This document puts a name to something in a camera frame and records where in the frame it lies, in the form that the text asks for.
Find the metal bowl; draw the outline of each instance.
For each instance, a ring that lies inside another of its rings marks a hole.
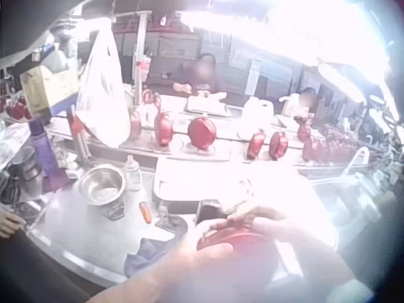
[[[90,205],[105,205],[119,198],[126,185],[124,174],[118,168],[99,165],[90,169],[79,180],[78,191]]]

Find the black object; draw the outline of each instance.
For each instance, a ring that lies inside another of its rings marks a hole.
[[[175,235],[184,235],[188,231],[187,222],[178,216],[167,215],[157,221],[156,226]]]
[[[222,210],[222,205],[214,199],[201,200],[196,212],[196,224],[205,220],[226,219],[227,215]]]
[[[32,201],[32,203],[36,203],[38,208],[27,202],[17,202],[12,205],[15,214],[24,219],[27,225],[31,225],[37,219],[41,209],[45,206],[45,203],[41,199]]]
[[[102,206],[102,213],[109,220],[115,221],[123,218],[125,215],[125,203],[122,197],[116,199],[114,202]]]
[[[16,180],[4,170],[0,171],[0,202],[10,205],[20,199],[21,189]]]

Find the person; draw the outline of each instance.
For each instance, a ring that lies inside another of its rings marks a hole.
[[[191,95],[210,96],[218,100],[224,99],[222,81],[216,72],[216,59],[213,54],[204,53],[198,56],[190,66],[181,64],[171,76],[174,80],[173,89],[176,92]]]
[[[9,239],[20,229],[20,218],[0,205],[0,238]]]
[[[313,116],[309,114],[310,108],[318,103],[318,97],[313,87],[306,87],[300,94],[293,93],[290,96],[282,97],[279,102],[285,102],[281,115],[287,117]]]
[[[207,266],[215,268],[219,263],[231,258],[233,247],[227,243],[206,247],[200,251],[196,249],[198,241],[207,232],[224,229],[230,222],[231,226],[235,226],[235,223],[241,224],[254,232],[291,243],[309,285],[312,289],[320,285],[326,294],[326,300],[320,302],[359,303],[371,299],[372,292],[355,279],[352,271],[332,247],[323,244],[278,211],[257,206],[227,220],[201,222],[185,236],[182,243],[169,256],[148,273],[104,290],[91,298],[88,303],[161,302],[168,288],[186,279],[192,272]],[[303,301],[300,298],[296,299],[297,302]]]

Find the cloth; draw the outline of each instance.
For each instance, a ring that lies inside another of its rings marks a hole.
[[[125,276],[131,278],[139,270],[142,270],[152,264],[155,264],[164,257],[177,243],[180,237],[174,237],[169,241],[160,241],[142,238],[137,254],[128,254],[124,263]]]
[[[128,254],[124,263],[125,275],[130,278],[142,270],[164,257],[173,247],[181,241],[182,236],[187,233],[188,225],[186,221],[178,216],[166,216],[156,223],[157,227],[175,234],[169,241],[159,241],[142,238],[137,254]]]
[[[289,97],[282,97],[279,99],[281,102],[285,102],[282,109],[282,115],[287,117],[308,117],[309,108],[303,107],[299,102],[299,94],[293,93]]]
[[[195,72],[194,64],[184,65],[181,64],[170,77],[180,84],[189,84],[193,90],[208,90],[210,93],[224,92],[223,83],[220,77],[215,73],[210,81],[202,80]]]

